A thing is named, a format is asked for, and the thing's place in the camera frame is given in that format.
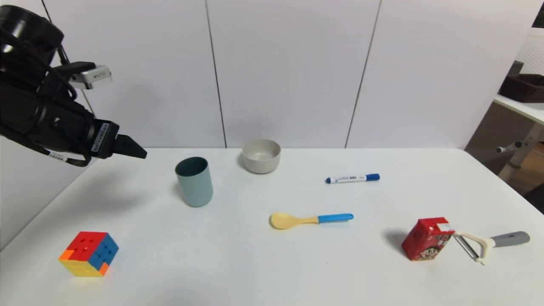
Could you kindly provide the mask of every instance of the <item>blue marker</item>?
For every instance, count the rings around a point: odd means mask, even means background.
[[[380,175],[376,173],[376,174],[367,174],[362,176],[343,176],[341,178],[327,178],[325,182],[327,184],[336,184],[336,183],[378,181],[379,179],[380,179]]]

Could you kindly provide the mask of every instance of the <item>beige bowl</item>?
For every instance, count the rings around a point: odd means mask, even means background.
[[[280,164],[281,147],[268,139],[250,140],[242,148],[246,168],[257,174],[274,171]]]

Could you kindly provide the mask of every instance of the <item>white wall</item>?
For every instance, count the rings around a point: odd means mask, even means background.
[[[107,65],[97,117],[147,147],[225,147],[204,0],[46,0],[70,61]]]
[[[379,0],[208,0],[228,147],[343,148]]]
[[[2,0],[46,16],[40,0]],[[81,97],[78,101],[85,104]],[[0,137],[0,249],[85,169],[62,163]]]
[[[542,0],[383,1],[349,148],[464,148]]]

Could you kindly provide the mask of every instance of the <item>red juice box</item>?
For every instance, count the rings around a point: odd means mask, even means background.
[[[455,233],[446,218],[419,219],[403,242],[410,260],[430,260],[444,248]]]

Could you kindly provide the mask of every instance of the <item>peeler blade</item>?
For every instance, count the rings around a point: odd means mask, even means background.
[[[455,239],[473,260],[480,258],[478,253],[476,253],[476,251],[472,248],[472,246],[466,241],[466,239],[462,235],[455,235]]]

